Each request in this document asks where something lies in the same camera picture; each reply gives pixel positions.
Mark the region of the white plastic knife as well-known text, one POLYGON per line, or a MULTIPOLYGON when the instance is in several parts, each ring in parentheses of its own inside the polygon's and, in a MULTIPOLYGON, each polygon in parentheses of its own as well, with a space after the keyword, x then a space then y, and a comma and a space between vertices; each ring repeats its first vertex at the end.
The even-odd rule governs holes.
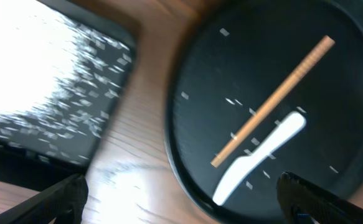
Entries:
POLYGON ((299 112, 288 114, 249 156, 240 156, 232 162, 215 189, 213 202, 222 206, 246 176, 305 125, 306 118, 299 112))

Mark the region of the wooden chopstick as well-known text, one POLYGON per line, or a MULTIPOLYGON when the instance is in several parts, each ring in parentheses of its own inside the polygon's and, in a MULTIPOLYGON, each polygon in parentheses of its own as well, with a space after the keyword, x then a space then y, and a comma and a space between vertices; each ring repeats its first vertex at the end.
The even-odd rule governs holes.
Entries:
POLYGON ((333 47, 335 41, 325 35, 315 47, 305 56, 298 66, 288 75, 283 83, 269 96, 253 115, 211 161, 218 167, 246 139, 248 135, 273 111, 283 98, 301 81, 301 79, 322 59, 333 47))

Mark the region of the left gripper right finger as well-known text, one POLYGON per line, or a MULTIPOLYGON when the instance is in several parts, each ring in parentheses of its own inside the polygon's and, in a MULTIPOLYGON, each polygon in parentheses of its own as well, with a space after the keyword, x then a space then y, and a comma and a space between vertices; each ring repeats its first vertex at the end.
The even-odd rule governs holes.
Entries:
POLYGON ((363 223, 363 209, 292 172, 282 173, 276 191, 288 223, 363 223))

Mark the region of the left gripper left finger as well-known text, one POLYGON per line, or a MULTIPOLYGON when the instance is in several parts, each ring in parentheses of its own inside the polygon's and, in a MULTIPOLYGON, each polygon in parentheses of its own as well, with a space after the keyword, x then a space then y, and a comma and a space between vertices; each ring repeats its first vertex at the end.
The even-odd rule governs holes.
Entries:
POLYGON ((74 174, 0 214, 0 224, 81 224, 88 199, 84 175, 74 174))

